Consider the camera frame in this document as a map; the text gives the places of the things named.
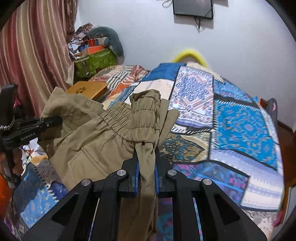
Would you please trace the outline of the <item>person's left hand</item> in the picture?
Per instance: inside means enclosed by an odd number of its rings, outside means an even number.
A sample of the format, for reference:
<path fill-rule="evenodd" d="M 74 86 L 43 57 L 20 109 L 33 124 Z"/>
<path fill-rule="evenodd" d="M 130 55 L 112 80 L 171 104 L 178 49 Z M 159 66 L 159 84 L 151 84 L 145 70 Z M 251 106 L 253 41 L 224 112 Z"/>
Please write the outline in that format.
<path fill-rule="evenodd" d="M 20 176 L 23 173 L 23 166 L 22 166 L 22 150 L 18 148 L 18 150 L 14 150 L 14 163 L 15 166 L 13 168 L 13 173 Z M 6 160 L 6 154 L 1 152 L 0 153 L 0 162 L 1 162 L 1 175 L 5 175 L 4 168 L 2 162 Z"/>

